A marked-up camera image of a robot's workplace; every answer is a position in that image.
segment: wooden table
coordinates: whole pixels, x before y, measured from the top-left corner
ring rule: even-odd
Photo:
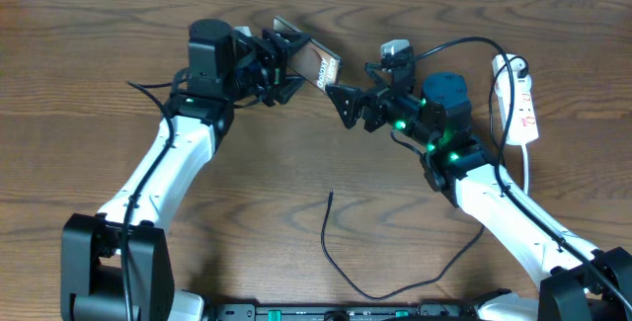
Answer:
[[[63,224],[95,213],[153,141],[159,114],[124,81],[162,82],[186,66],[194,20],[258,33],[274,15],[338,53],[343,81],[364,87],[363,63],[392,39],[421,52],[476,35],[522,54],[541,135],[529,146],[532,196],[603,249],[632,250],[632,0],[0,0],[0,319],[58,318]],[[420,79],[463,74],[484,136],[493,55],[464,44],[418,70]],[[510,149],[517,182],[519,159]],[[307,85],[284,107],[237,113],[171,229],[177,287],[260,302],[364,301],[322,255],[330,189],[331,253],[373,294],[433,278],[479,228],[433,193],[388,128],[346,130]],[[486,233],[441,282],[392,301],[498,287],[536,295]]]

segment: wooden surface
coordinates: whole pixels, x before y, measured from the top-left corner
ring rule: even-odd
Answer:
[[[632,0],[0,0],[0,319],[58,318],[63,224],[95,213],[152,142],[159,114],[123,82],[163,82],[186,66],[194,20],[259,33],[274,15],[338,53],[353,85],[369,85],[363,63],[396,38],[421,52],[485,36],[522,54],[541,135],[530,145],[532,196],[603,249],[632,250]],[[463,74],[483,133],[493,55],[466,44],[418,70],[420,79]],[[509,155],[521,182],[519,151]],[[284,107],[238,112],[196,177],[169,236],[177,287],[260,302],[364,301],[321,252],[330,189],[331,253],[370,293],[433,278],[478,230],[432,192],[387,128],[346,130],[305,86]],[[536,295],[488,232],[441,282],[392,301],[498,287]]]

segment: power strip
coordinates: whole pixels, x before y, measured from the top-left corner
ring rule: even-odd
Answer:
[[[523,69],[526,63],[522,59],[512,60],[515,55],[507,54],[513,71],[513,82],[515,83],[514,104],[512,125],[507,136],[507,144],[525,145],[537,139],[537,122],[535,120],[535,110],[531,101],[531,76],[526,75],[524,78],[518,77],[518,72]],[[494,76],[503,68],[505,61],[500,55],[497,55],[492,61],[492,69]],[[511,86],[510,76],[506,68],[498,76],[495,83],[495,91],[498,96],[498,103],[501,110],[501,120],[503,129],[507,126],[507,116],[510,111],[511,103]]]

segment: white power strip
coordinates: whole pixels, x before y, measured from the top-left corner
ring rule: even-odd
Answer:
[[[515,83],[515,93],[513,97],[513,117],[510,131],[507,135],[507,144],[524,145],[532,142],[538,137],[537,123],[535,120],[535,111],[533,110],[533,102],[531,101],[531,76],[518,78],[518,72],[526,65],[522,59],[512,60],[515,55],[508,54],[510,65],[513,71],[513,82]],[[497,55],[492,61],[492,69],[494,76],[499,69],[503,68],[505,61],[500,55]],[[501,110],[501,120],[503,129],[507,126],[507,116],[510,111],[511,103],[511,87],[510,75],[507,69],[503,69],[495,83],[496,95],[498,96],[499,107]]]

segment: wood grain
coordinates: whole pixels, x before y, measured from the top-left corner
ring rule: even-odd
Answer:
[[[353,85],[368,86],[363,63],[394,38],[422,51],[485,36],[519,52],[541,135],[530,146],[532,196],[603,249],[632,250],[632,0],[0,0],[0,319],[59,318],[63,224],[107,201],[153,140],[156,109],[123,82],[163,82],[185,66],[196,19],[258,32],[274,15],[341,55]],[[463,74],[480,132],[492,56],[467,44],[418,71]],[[519,181],[519,152],[509,158]],[[195,179],[169,236],[177,287],[260,302],[363,301],[322,256],[330,189],[331,253],[370,293],[433,278],[478,230],[432,192],[386,128],[344,129],[306,86],[284,107],[240,111]],[[536,295],[486,233],[441,282],[392,301],[497,287]]]

